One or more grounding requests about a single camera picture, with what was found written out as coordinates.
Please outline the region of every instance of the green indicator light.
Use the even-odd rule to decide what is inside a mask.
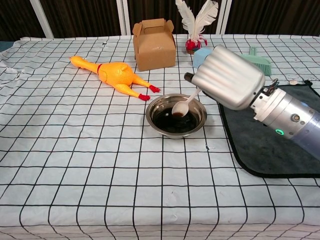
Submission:
[[[275,132],[279,135],[285,135],[284,131],[282,131],[281,129],[276,129]]]

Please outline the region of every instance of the spoon handle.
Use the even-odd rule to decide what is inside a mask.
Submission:
[[[195,98],[195,96],[198,95],[198,93],[201,92],[201,89],[200,88],[197,88],[196,91],[187,99],[187,101],[185,101],[186,103],[189,103],[192,99]]]

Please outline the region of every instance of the dark curtain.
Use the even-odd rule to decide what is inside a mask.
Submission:
[[[121,35],[116,0],[40,0],[55,38]]]
[[[320,0],[233,0],[225,32],[319,36]]]
[[[0,0],[0,41],[45,37],[29,0]]]
[[[178,12],[175,0],[127,0],[130,29],[132,29],[135,23],[139,23],[142,20],[148,19],[160,19],[171,20],[174,25],[173,33],[175,34],[187,34],[188,32],[183,29],[182,18]],[[216,0],[219,4],[219,10],[222,0]],[[198,14],[206,0],[186,0],[186,4],[191,8],[194,16]],[[205,27],[204,34],[215,34],[218,22],[218,15],[216,20],[210,25]]]

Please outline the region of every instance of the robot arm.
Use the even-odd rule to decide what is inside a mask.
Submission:
[[[252,63],[218,45],[184,78],[226,108],[252,108],[254,119],[320,160],[320,113],[277,88],[278,80],[265,88],[264,74]]]

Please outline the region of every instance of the green dustpan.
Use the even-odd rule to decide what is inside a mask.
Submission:
[[[271,75],[271,63],[261,56],[256,56],[255,46],[250,47],[249,55],[242,54],[240,56],[256,65],[264,73],[265,76]]]

